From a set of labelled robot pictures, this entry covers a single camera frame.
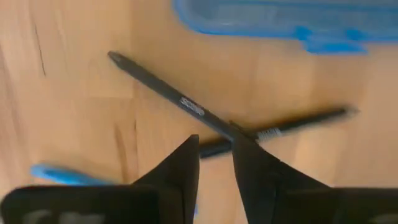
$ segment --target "black plastic part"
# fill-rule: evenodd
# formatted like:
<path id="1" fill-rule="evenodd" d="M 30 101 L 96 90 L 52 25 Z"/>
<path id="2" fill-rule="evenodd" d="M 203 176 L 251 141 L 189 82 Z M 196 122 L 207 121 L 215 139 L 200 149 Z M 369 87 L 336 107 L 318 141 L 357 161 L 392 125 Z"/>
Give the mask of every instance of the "black plastic part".
<path id="1" fill-rule="evenodd" d="M 191 224 L 198 175 L 194 135 L 131 185 L 25 187 L 0 210 L 5 224 Z"/>
<path id="2" fill-rule="evenodd" d="M 285 192 L 279 197 L 274 223 L 398 223 L 398 190 L 337 188 Z"/>
<path id="3" fill-rule="evenodd" d="M 232 145 L 235 177 L 250 224 L 274 223 L 280 194 L 287 190 L 329 189 L 264 151 L 254 141 Z"/>

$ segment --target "black pen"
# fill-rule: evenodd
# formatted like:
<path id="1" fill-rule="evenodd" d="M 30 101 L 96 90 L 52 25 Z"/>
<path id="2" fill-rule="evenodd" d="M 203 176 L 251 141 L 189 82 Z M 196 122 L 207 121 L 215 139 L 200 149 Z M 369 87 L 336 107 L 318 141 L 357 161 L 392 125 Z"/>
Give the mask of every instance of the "black pen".
<path id="1" fill-rule="evenodd" d="M 147 71 L 136 62 L 128 59 L 127 57 L 117 53 L 108 52 L 108 56 L 115 62 L 115 64 L 122 70 L 126 71 L 135 79 L 148 86 L 150 89 L 156 91 L 164 98 L 168 99 L 187 113 L 194 116 L 196 119 L 207 124 L 216 132 L 221 134 L 224 139 L 217 139 L 215 141 L 206 142 L 200 145 L 200 157 L 202 159 L 217 156 L 222 153 L 231 151 L 230 141 L 234 140 L 235 136 L 249 135 L 256 141 L 264 141 L 276 136 L 289 133 L 293 130 L 298 130 L 309 125 L 320 124 L 326 121 L 331 121 L 335 118 L 342 118 L 352 114 L 355 110 L 350 107 L 343 107 L 337 110 L 327 111 L 325 113 L 300 118 L 286 123 L 280 123 L 271 128 L 262 128 L 254 130 L 253 132 L 242 132 L 241 129 L 234 128 L 232 125 L 219 119 L 213 113 L 200 106 L 198 103 L 191 100 L 189 97 L 183 95 L 163 80 L 157 78 L 151 72 Z"/>
<path id="2" fill-rule="evenodd" d="M 301 118 L 278 122 L 265 128 L 250 130 L 248 133 L 251 134 L 257 142 L 261 142 L 310 126 L 349 118 L 353 114 L 356 114 L 356 112 L 357 110 L 352 107 L 343 106 L 341 108 L 321 111 L 317 114 L 311 114 Z M 218 138 L 200 144 L 201 159 L 218 156 L 227 152 L 231 152 L 231 143 L 225 139 Z"/>

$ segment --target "blue plastic container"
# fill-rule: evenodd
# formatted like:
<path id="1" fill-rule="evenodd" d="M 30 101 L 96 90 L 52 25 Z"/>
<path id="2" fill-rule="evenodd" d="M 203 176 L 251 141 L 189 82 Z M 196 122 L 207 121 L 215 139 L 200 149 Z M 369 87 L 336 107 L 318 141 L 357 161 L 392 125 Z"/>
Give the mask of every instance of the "blue plastic container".
<path id="1" fill-rule="evenodd" d="M 398 0 L 174 0 L 174 8 L 197 32 L 298 39 L 316 54 L 398 40 Z"/>

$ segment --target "wooden table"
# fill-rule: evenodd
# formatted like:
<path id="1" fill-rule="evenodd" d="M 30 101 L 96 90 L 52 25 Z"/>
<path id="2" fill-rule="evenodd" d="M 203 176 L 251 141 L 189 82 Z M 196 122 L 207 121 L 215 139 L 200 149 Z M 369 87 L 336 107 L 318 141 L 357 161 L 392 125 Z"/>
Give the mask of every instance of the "wooden table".
<path id="1" fill-rule="evenodd" d="M 198 34 L 169 0 L 0 0 L 0 195 L 48 162 L 129 183 L 216 134 L 118 70 L 120 51 L 223 119 L 361 113 L 262 146 L 330 185 L 398 187 L 398 47 L 316 56 L 296 41 Z M 201 162 L 198 223 L 244 223 L 231 156 Z"/>

